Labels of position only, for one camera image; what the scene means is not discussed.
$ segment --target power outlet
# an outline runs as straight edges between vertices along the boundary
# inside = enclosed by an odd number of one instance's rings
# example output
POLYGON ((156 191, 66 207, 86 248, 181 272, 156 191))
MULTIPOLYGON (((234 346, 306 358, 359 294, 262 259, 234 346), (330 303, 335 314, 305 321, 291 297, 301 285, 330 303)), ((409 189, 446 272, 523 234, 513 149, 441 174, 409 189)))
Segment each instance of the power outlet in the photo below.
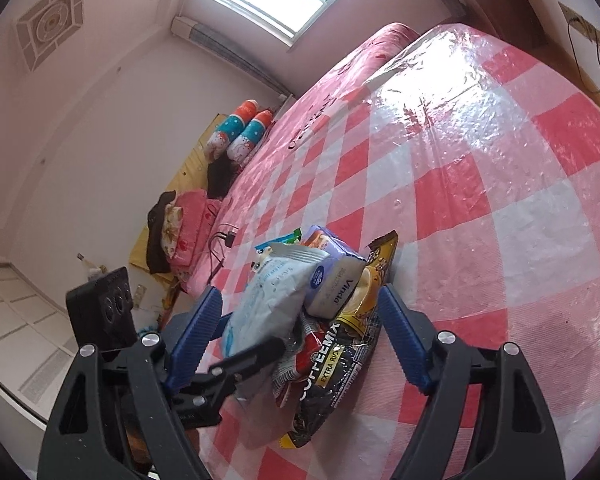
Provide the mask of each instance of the power outlet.
POLYGON ((582 15, 571 9, 571 7, 568 7, 561 2, 558 3, 560 4, 567 25, 573 27, 593 43, 595 43, 596 38, 598 38, 598 47, 600 49, 600 30, 594 27, 589 20, 586 20, 582 15))
POLYGON ((146 287, 144 285, 136 286, 136 291, 134 292, 134 308, 140 307, 140 303, 142 303, 142 298, 144 298, 145 292, 146 287))

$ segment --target red and white checkered pattern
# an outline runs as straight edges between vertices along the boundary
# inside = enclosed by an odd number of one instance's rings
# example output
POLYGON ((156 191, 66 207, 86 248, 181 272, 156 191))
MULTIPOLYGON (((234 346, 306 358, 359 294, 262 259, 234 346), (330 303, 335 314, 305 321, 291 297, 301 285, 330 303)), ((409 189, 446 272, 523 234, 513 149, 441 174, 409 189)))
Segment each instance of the red and white checkered pattern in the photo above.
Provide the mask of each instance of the red and white checkered pattern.
MULTIPOLYGON (((345 90, 310 93, 329 105, 301 139, 311 112, 292 108, 225 201, 218 221, 241 227, 214 282, 225 311, 257 243, 318 223, 362 248, 396 229, 404 301, 471 344, 520 344, 572 478, 600 443, 600 110, 540 62, 462 25, 436 28, 345 90)), ((190 288, 206 276, 201 264, 190 288)), ((218 358, 213 343, 203 366, 218 358)), ((462 467, 477 399, 472 388, 448 475, 462 467)), ((382 333, 307 446, 278 448, 294 407, 263 395, 248 408, 227 402, 224 422, 202 432, 201 457, 218 480, 384 479, 423 405, 382 333)))

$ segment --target black wire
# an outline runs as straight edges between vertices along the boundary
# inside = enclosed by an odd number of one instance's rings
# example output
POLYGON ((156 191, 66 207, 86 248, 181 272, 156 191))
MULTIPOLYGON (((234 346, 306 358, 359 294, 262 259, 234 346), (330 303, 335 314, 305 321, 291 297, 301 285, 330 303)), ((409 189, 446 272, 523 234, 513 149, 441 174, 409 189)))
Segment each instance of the black wire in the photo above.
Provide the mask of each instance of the black wire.
POLYGON ((211 204, 207 204, 206 205, 206 210, 209 211, 214 218, 218 218, 218 213, 220 212, 220 208, 216 208, 216 210, 214 211, 214 208, 211 207, 211 204))
MULTIPOLYGON (((578 69, 578 75, 580 76, 580 81, 582 81, 582 86, 584 86, 584 88, 587 90, 587 92, 589 92, 590 94, 599 94, 600 93, 600 88, 598 90, 589 90, 587 88, 586 83, 584 82, 584 79, 582 78, 582 72, 580 71, 580 64, 578 63, 578 57, 576 56, 576 49, 573 47, 573 40, 571 39, 571 23, 573 22, 580 22, 580 18, 571 18, 568 22, 567 22, 567 33, 569 35, 569 43, 571 43, 571 51, 573 52, 573 59, 576 61, 576 67, 578 69)), ((594 30, 594 33, 596 35, 596 52, 598 53, 598 65, 600 67, 600 42, 598 41, 598 32, 594 30)))
POLYGON ((220 271, 220 269, 222 269, 222 267, 224 266, 224 250, 222 249, 222 245, 220 245, 220 250, 222 253, 222 258, 220 258, 220 256, 218 256, 216 254, 216 252, 211 248, 211 244, 214 242, 214 240, 216 239, 224 239, 222 237, 226 236, 225 233, 220 232, 220 231, 216 231, 215 233, 213 233, 210 237, 209 237, 209 241, 207 243, 207 246, 209 248, 209 279, 206 280, 206 284, 210 285, 211 284, 211 280, 216 276, 216 274, 220 271), (216 260, 218 260, 218 264, 216 265, 216 268, 214 268, 214 260, 213 258, 216 258, 216 260))

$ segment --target bolt head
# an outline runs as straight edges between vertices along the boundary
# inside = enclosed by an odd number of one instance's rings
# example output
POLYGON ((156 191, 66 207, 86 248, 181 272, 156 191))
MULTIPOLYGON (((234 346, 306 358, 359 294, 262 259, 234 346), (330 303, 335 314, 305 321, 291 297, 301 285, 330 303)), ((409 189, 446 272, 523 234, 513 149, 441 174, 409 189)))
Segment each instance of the bolt head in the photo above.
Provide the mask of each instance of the bolt head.
POLYGON ((89 357, 90 355, 93 355, 95 351, 96 347, 91 344, 88 344, 80 348, 80 355, 82 357, 89 357))
POLYGON ((504 351, 509 355, 518 355, 520 347, 515 343, 504 343, 504 351))
POLYGON ((144 346, 156 346, 159 342, 160 336, 155 333, 146 334, 145 336, 142 336, 142 344, 144 346))
POLYGON ((443 330, 438 334, 438 341, 445 345, 451 345, 456 342, 456 334, 448 330, 443 330))

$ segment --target snack package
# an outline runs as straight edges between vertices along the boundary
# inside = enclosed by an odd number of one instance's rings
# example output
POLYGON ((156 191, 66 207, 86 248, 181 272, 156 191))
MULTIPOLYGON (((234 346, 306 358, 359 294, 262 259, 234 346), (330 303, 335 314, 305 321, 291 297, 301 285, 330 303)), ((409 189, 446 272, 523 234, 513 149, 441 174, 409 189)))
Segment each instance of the snack package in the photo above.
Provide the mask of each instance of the snack package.
POLYGON ((296 339, 289 345, 272 374, 273 396, 280 408, 286 404, 291 383, 305 380, 309 376, 316 352, 324 340, 324 328, 317 319, 306 316, 304 312, 300 312, 296 326, 296 339))
POLYGON ((314 357, 314 364, 300 397, 294 417, 293 429, 280 439, 283 448, 298 448, 311 440, 329 414, 336 409, 380 335, 380 320, 376 309, 379 283, 386 278, 398 235, 391 231, 369 244, 371 254, 365 270, 367 278, 361 279, 351 299, 331 322, 324 341, 314 357))
POLYGON ((264 249, 269 247, 274 242, 280 242, 283 244, 295 244, 296 242, 300 241, 300 238, 302 238, 302 231, 300 230, 300 228, 298 228, 292 233, 289 233, 288 235, 274 238, 273 240, 269 240, 267 242, 263 242, 259 245, 256 245, 256 251, 261 253, 262 251, 264 251, 264 249))
POLYGON ((251 262, 251 270, 253 272, 258 272, 258 269, 263 264, 264 260, 267 259, 269 253, 271 252, 271 244, 274 242, 280 242, 282 244, 297 244, 300 242, 302 238, 302 231, 300 228, 296 229, 292 233, 288 235, 284 235, 278 238, 274 238, 273 240, 268 240, 267 242, 263 242, 259 245, 256 245, 255 249, 258 253, 258 257, 255 261, 251 262))
POLYGON ((353 293, 366 261, 325 227, 312 225, 302 244, 329 253, 309 281, 304 307, 309 316, 331 320, 353 293))
POLYGON ((276 242, 271 249, 224 329, 225 358, 270 336, 286 339, 302 309, 309 279, 328 257, 320 249, 301 245, 276 242))

